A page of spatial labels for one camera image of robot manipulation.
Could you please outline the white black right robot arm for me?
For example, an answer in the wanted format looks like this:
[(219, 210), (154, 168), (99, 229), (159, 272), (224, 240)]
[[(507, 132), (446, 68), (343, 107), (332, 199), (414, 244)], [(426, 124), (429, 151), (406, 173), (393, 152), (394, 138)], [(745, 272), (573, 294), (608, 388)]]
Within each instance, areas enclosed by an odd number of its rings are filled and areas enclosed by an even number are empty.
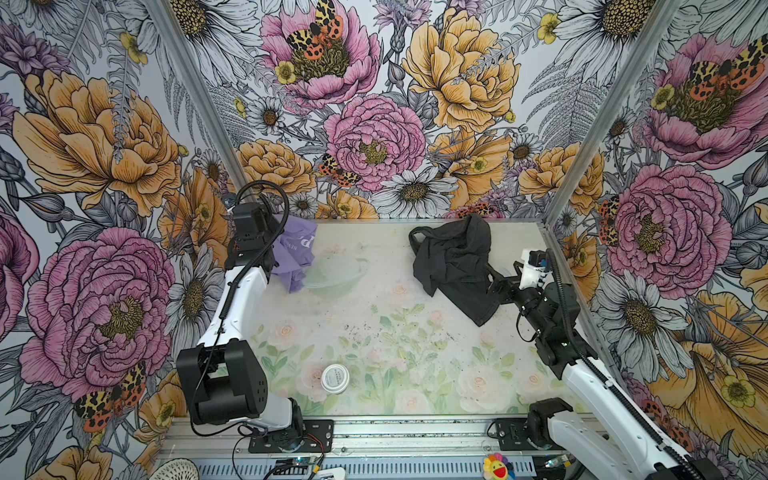
[(588, 407), (603, 430), (586, 425), (560, 398), (533, 403), (526, 422), (531, 444), (558, 446), (598, 479), (720, 479), (709, 459), (696, 459), (651, 421), (577, 332), (581, 309), (574, 288), (535, 251), (504, 276), (489, 268), (488, 291), (513, 304), (534, 329), (542, 363)]

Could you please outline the lilac purple cloth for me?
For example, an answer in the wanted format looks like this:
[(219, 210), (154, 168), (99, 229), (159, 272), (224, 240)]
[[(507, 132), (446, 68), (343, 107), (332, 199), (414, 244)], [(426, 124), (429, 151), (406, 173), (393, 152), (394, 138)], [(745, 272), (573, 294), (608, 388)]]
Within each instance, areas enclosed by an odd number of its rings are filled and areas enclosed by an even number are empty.
[(273, 245), (276, 275), (290, 294), (303, 288), (305, 270), (314, 261), (312, 251), (317, 225), (309, 220), (289, 216), (283, 233)]

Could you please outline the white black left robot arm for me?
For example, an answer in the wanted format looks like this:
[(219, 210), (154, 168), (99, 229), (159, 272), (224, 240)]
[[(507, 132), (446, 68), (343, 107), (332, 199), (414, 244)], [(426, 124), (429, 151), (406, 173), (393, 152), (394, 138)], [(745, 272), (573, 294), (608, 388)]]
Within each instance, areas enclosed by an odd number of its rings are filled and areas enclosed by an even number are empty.
[(275, 266), (273, 245), (287, 218), (262, 203), (234, 207), (236, 235), (228, 254), (225, 289), (208, 330), (176, 360), (190, 423), (243, 425), (261, 434), (299, 435), (300, 409), (269, 391), (264, 369), (247, 340)]

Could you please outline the dark grey cloth garment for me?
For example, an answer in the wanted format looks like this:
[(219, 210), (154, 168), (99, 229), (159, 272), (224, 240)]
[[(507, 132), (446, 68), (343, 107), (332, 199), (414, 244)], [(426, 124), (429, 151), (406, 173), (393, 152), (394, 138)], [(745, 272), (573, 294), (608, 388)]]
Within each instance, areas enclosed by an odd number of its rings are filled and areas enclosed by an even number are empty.
[(477, 214), (437, 228), (420, 226), (408, 235), (415, 255), (413, 276), (433, 296), (440, 291), (476, 326), (485, 325), (500, 306), (490, 292), (490, 225)]

